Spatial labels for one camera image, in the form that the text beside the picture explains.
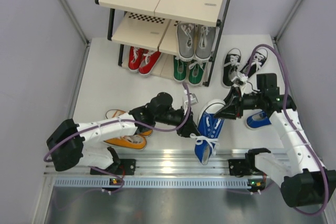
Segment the blue sneaker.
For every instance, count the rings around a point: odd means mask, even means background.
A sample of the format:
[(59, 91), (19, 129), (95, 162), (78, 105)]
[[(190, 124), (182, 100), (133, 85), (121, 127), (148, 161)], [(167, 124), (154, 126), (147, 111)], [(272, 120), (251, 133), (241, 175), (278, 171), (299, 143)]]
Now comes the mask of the blue sneaker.
[(246, 126), (251, 130), (256, 130), (261, 127), (270, 126), (271, 122), (264, 111), (257, 112), (250, 115), (246, 119)]
[(199, 135), (191, 134), (195, 140), (194, 153), (202, 165), (207, 165), (209, 158), (216, 155), (218, 138), (222, 130), (224, 120), (215, 118), (214, 115), (225, 105), (221, 99), (213, 99), (207, 102), (200, 111), (197, 119)]

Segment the black sneaker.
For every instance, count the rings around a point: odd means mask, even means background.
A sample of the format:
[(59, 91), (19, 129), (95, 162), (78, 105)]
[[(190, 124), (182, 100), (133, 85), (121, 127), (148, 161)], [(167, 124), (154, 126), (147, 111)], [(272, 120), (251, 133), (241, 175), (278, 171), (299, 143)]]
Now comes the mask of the black sneaker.
[(225, 87), (231, 87), (230, 75), (232, 72), (237, 71), (241, 61), (241, 51), (238, 48), (231, 49), (224, 58), (223, 61), (223, 77), (222, 84)]
[(267, 59), (267, 49), (258, 48), (258, 50), (252, 56), (250, 56), (244, 67), (240, 70), (240, 73), (244, 74), (248, 78), (251, 78), (265, 65)]

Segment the green sneaker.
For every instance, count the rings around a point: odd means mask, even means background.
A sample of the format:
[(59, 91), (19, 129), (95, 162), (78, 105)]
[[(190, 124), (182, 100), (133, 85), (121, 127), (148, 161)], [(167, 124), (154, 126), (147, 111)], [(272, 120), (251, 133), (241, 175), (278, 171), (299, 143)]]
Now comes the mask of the green sneaker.
[(187, 62), (182, 61), (178, 56), (173, 58), (173, 77), (177, 82), (183, 82), (186, 79)]
[(192, 60), (188, 68), (190, 70), (188, 76), (189, 83), (195, 86), (200, 85), (203, 81), (203, 75), (205, 72), (206, 63), (197, 60)]

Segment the grey sneaker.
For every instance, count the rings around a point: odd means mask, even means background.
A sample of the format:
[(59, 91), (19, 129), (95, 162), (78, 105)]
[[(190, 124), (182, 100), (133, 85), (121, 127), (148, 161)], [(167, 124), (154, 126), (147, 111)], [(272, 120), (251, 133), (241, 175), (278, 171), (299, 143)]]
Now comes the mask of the grey sneaker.
[(216, 37), (216, 28), (199, 25), (197, 31), (197, 44), (195, 58), (197, 61), (205, 62), (211, 57), (213, 43)]
[(189, 62), (194, 57), (195, 25), (180, 22), (176, 30), (178, 55), (182, 61)]

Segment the red sneaker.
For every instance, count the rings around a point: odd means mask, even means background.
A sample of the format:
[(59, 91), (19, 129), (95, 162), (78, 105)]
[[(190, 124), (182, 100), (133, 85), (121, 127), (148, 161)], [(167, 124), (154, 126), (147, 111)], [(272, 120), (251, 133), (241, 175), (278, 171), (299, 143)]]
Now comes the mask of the red sneaker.
[(160, 59), (161, 52), (153, 50), (145, 50), (139, 66), (139, 74), (142, 76), (148, 76), (158, 60)]
[(129, 61), (128, 61), (128, 68), (130, 71), (132, 72), (138, 71), (142, 61), (143, 53), (144, 53), (143, 48), (130, 47)]

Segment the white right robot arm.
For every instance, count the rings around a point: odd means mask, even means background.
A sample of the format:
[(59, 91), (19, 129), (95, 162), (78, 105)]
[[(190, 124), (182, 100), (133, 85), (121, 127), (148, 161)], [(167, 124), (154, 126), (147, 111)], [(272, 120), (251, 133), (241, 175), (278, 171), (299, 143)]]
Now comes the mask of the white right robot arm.
[(246, 153), (249, 158), (245, 161), (246, 170), (253, 175), (260, 172), (268, 175), (291, 208), (317, 204), (326, 207), (335, 190), (335, 171), (326, 169), (306, 138), (288, 88), (280, 94), (274, 73), (258, 74), (257, 88), (257, 92), (243, 93), (242, 87), (232, 86), (224, 99), (224, 107), (214, 117), (235, 120), (242, 117), (245, 110), (265, 112), (290, 165), (279, 161), (270, 150), (260, 148)]

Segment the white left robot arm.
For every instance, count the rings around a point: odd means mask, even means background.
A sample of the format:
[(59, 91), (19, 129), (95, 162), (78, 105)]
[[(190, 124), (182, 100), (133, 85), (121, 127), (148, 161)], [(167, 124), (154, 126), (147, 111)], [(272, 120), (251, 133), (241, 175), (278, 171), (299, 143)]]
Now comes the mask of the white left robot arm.
[(198, 135), (191, 109), (198, 102), (196, 95), (186, 92), (179, 109), (174, 109), (172, 102), (170, 94), (161, 92), (146, 105), (111, 119), (89, 123), (75, 123), (73, 119), (66, 119), (47, 139), (48, 153), (44, 161), (52, 162), (58, 172), (81, 165), (96, 167), (113, 175), (120, 167), (118, 156), (112, 147), (98, 147), (98, 143), (139, 135), (148, 130), (158, 131), (157, 123), (171, 126), (168, 131), (175, 131), (180, 137)]

